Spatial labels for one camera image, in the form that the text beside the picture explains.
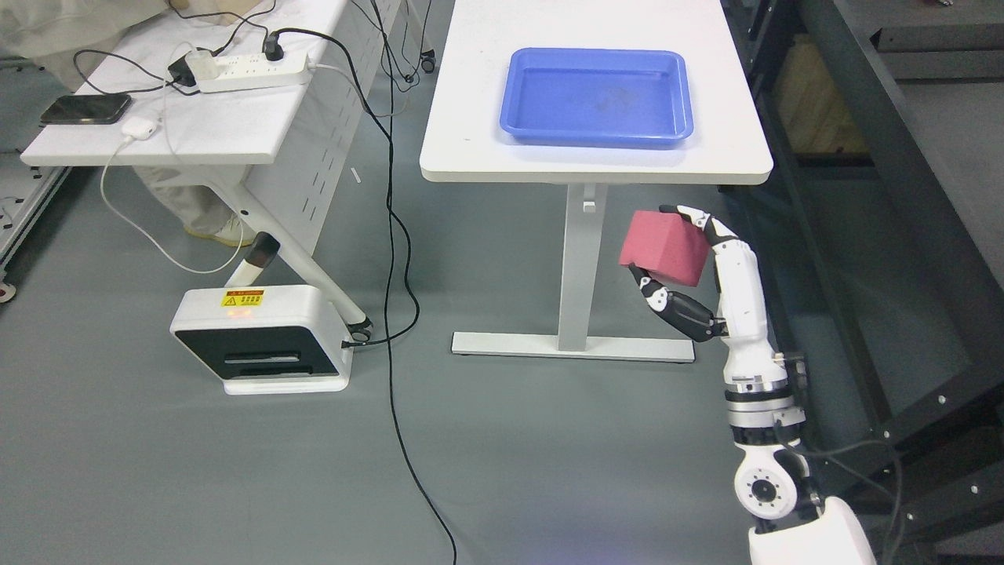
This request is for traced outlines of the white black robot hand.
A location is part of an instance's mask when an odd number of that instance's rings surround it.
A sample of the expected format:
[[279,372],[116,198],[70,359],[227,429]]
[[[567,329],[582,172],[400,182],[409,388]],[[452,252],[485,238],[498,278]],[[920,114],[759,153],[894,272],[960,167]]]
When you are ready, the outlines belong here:
[[726,385],[788,379],[788,373],[775,360],[776,353],[769,343],[758,261],[749,244],[739,239],[721,219],[706,211],[668,205],[655,211],[677,213],[702,230],[711,247],[709,254],[714,255],[718,307],[713,312],[699,301],[672,290],[670,285],[674,283],[659,282],[632,264],[628,271],[650,311],[693,342],[720,337],[729,349],[723,372]]

